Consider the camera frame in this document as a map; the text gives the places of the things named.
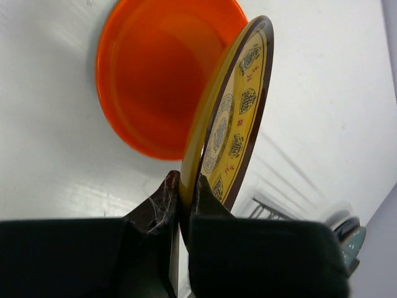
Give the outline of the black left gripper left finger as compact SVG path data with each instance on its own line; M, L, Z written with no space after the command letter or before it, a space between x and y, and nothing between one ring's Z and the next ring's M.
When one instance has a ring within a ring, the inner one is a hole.
M123 217L1 222L2 297L176 297L178 171Z

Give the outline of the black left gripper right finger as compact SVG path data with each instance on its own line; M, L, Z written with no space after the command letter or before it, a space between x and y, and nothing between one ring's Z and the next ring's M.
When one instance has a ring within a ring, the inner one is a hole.
M195 297L348 297L335 234L304 220L234 217L200 176L189 224Z

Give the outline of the grey plate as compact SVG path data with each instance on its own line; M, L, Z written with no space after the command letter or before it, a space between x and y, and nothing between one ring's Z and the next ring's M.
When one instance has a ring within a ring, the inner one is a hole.
M360 264L357 258L366 237L366 228L361 226L358 217L350 217L334 230L336 237L341 244L341 251L344 264L349 276Z

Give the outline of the yellow patterned plate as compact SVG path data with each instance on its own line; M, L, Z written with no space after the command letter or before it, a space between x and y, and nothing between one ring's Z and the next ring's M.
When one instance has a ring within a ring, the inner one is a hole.
M259 132L269 91L274 28L267 16L248 22L222 54L196 108L181 164L181 232L189 239L190 211L202 181L231 211Z

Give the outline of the orange plate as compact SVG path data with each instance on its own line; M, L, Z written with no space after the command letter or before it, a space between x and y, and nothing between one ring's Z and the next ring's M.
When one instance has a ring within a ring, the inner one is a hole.
M146 156L180 160L205 85L247 22L237 1L118 1L95 62L114 132Z

